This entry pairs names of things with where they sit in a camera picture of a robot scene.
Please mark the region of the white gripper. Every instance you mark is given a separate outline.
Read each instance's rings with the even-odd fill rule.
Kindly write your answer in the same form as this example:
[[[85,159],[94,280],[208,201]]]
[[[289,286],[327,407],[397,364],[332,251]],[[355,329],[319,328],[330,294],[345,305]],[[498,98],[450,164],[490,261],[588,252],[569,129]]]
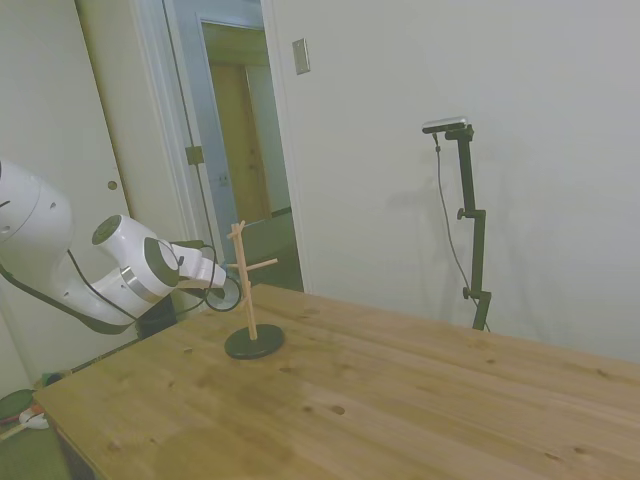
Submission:
[[[226,271],[215,260],[205,256],[204,250],[207,248],[204,242],[172,243],[173,253],[179,263],[177,286],[181,289],[213,288],[212,294],[216,297],[233,297],[235,285],[225,284]]]

